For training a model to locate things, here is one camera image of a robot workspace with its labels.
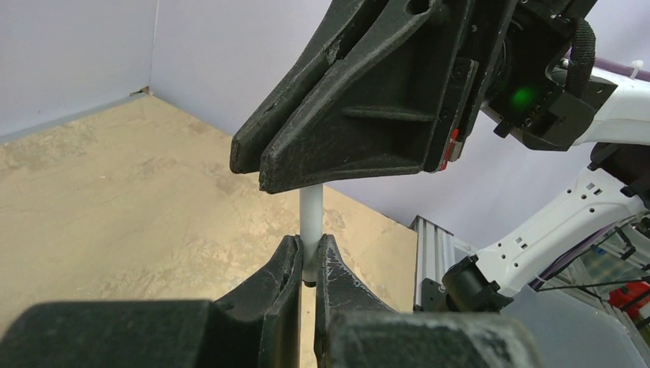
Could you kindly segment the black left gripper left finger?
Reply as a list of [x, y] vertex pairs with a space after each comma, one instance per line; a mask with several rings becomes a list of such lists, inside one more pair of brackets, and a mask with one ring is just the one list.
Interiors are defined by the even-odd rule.
[[25, 310], [1, 340], [3, 367], [296, 367], [303, 246], [215, 301], [58, 301]]

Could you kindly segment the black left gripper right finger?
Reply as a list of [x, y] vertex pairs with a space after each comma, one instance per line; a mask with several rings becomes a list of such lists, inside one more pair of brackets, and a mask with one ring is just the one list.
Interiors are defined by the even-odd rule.
[[399, 313], [345, 264], [332, 235], [317, 249], [319, 367], [542, 367], [531, 333], [496, 313]]

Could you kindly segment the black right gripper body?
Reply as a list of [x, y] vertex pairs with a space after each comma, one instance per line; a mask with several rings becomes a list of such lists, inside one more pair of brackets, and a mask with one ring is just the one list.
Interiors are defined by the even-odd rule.
[[566, 151], [616, 86], [593, 75], [592, 1], [475, 1], [455, 55], [438, 132], [424, 163], [442, 171], [461, 154], [479, 112], [498, 136]]

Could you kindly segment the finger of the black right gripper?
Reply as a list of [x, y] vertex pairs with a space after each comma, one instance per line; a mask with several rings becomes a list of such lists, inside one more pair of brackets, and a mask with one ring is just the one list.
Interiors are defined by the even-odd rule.
[[288, 126], [311, 100], [329, 91], [326, 79], [383, 12], [385, 1], [333, 1], [308, 45], [278, 85], [234, 135], [230, 170], [235, 174], [394, 174], [396, 158], [379, 154], [338, 161], [340, 136], [297, 136]]
[[260, 174], [271, 194], [341, 179], [423, 170], [439, 123], [455, 55], [473, 1], [389, 1], [372, 27], [288, 126], [297, 136], [338, 135], [335, 157], [349, 163], [396, 158], [394, 174]]

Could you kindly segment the white pen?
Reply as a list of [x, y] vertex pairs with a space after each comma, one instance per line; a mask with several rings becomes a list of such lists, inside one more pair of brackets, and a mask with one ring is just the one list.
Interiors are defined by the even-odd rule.
[[316, 253], [323, 236], [323, 185], [305, 187], [299, 190], [300, 240], [304, 247], [302, 280], [306, 287], [317, 283]]

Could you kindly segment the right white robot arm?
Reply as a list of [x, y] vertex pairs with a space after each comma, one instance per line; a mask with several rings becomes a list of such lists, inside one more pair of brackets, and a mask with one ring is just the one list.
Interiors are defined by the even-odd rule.
[[565, 192], [442, 279], [447, 311], [498, 311], [588, 237], [649, 211], [649, 75], [596, 56], [591, 1], [333, 1], [233, 136], [271, 194], [442, 171], [479, 112], [498, 136], [593, 143]]

